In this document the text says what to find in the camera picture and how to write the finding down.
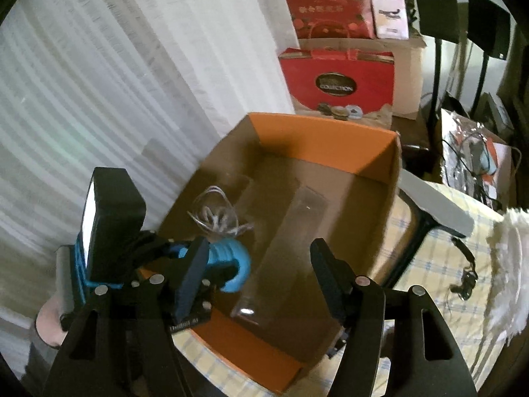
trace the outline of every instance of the white fluffy fringe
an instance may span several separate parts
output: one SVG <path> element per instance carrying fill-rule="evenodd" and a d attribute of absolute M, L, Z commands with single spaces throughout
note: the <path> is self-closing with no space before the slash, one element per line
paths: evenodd
<path fill-rule="evenodd" d="M 493 280 L 486 332 L 520 334 L 529 315 L 529 214 L 509 209 L 494 228 Z"/>

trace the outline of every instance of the curtain fold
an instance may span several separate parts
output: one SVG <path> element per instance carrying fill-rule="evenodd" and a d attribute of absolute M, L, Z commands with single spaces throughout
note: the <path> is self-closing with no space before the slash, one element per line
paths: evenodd
<path fill-rule="evenodd" d="M 296 45 L 284 0 L 15 3 L 0 26 L 0 350 L 11 366 L 55 290 L 55 249 L 75 240 L 93 168 L 126 168 L 156 228 L 247 112 L 293 112 L 277 54 Z"/>

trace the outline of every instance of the yellow checkered tablecloth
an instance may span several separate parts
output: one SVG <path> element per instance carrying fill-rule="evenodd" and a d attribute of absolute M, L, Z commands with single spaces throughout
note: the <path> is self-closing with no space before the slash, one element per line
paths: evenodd
<path fill-rule="evenodd" d="M 479 389 L 501 352 L 504 340 L 484 336 L 485 311 L 492 275 L 490 248 L 487 238 L 502 217 L 480 202 L 444 185 L 431 184 L 474 218 L 474 232 L 465 243 L 475 256 L 478 283 L 468 301 L 462 301 L 449 290 L 451 284 L 460 284 L 467 261 L 453 246 L 449 234 L 434 230 L 425 239 L 412 264 L 395 289 L 408 290 L 412 285 L 424 286 L 446 323 L 454 334 L 461 352 Z M 371 270 L 370 277 L 380 277 L 394 262 L 393 251 L 402 243 L 406 228 L 412 221 L 411 211 L 404 201 L 396 198 L 386 230 L 384 245 Z M 228 397 L 272 396 L 273 394 L 232 369 L 213 352 L 203 346 L 190 331 L 173 336 L 176 347 L 210 382 Z M 323 397 L 327 395 L 341 360 L 341 353 L 332 359 L 326 357 L 308 377 L 299 381 L 284 395 L 288 397 Z M 373 396 L 382 396 L 386 390 L 390 361 L 380 360 Z"/>

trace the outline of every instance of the red gift box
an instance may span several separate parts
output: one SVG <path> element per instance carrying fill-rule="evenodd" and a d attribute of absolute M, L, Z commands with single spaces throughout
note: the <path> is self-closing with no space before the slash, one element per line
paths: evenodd
<path fill-rule="evenodd" d="M 351 105 L 365 115 L 393 104 L 391 52 L 287 49 L 279 58 L 290 94 L 311 110 Z"/>
<path fill-rule="evenodd" d="M 371 0 L 287 0 L 298 38 L 375 38 Z"/>

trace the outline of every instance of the metal pin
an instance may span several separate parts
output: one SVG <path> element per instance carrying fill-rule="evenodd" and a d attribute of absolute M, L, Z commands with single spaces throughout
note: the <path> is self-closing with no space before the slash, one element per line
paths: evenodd
<path fill-rule="evenodd" d="M 108 291 L 108 287 L 106 285 L 100 285 L 98 286 L 94 292 L 97 294 L 97 295 L 103 295 L 103 294 L 106 294 Z"/>
<path fill-rule="evenodd" d="M 412 288 L 412 292 L 415 295 L 418 295 L 419 297 L 427 293 L 427 291 L 420 285 L 414 285 Z"/>
<path fill-rule="evenodd" d="M 152 283 L 153 285 L 158 285 L 160 283 L 163 282 L 163 280 L 165 279 L 165 277 L 163 277 L 163 275 L 152 275 L 149 279 L 149 282 Z"/>
<path fill-rule="evenodd" d="M 356 282 L 357 285 L 360 285 L 360 286 L 368 286 L 371 283 L 369 278 L 366 276 L 357 276 L 354 281 Z"/>

